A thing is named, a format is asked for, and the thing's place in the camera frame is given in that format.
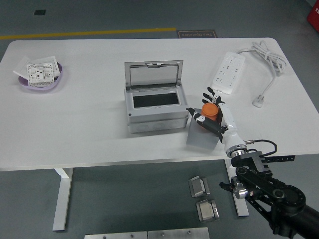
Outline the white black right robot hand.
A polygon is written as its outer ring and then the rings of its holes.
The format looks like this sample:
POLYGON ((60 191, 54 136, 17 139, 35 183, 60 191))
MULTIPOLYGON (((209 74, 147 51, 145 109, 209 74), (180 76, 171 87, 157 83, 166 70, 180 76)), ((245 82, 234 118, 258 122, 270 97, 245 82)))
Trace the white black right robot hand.
POLYGON ((247 152, 247 145, 238 135, 237 126, 230 108, 211 87, 208 87, 207 90, 210 95, 204 93, 202 102, 213 103, 218 107, 218 118, 220 121, 214 121, 193 108, 187 108, 187 110, 197 124, 218 136, 221 143, 224 144, 225 153, 229 158, 245 154, 247 152))

